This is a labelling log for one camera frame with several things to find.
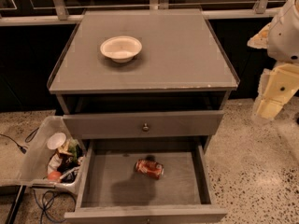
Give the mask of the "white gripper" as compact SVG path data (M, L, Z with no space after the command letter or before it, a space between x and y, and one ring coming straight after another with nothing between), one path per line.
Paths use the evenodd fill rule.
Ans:
M270 24L266 24L247 43L250 48L267 49ZM299 90L299 66L280 63L261 76L261 94L254 101L252 116L272 120Z

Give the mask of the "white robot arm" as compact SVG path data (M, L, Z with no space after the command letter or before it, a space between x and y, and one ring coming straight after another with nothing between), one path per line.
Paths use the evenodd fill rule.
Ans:
M276 61L272 69L263 70L252 108L252 120L265 124L299 91L299 0L288 0L248 46L266 49Z

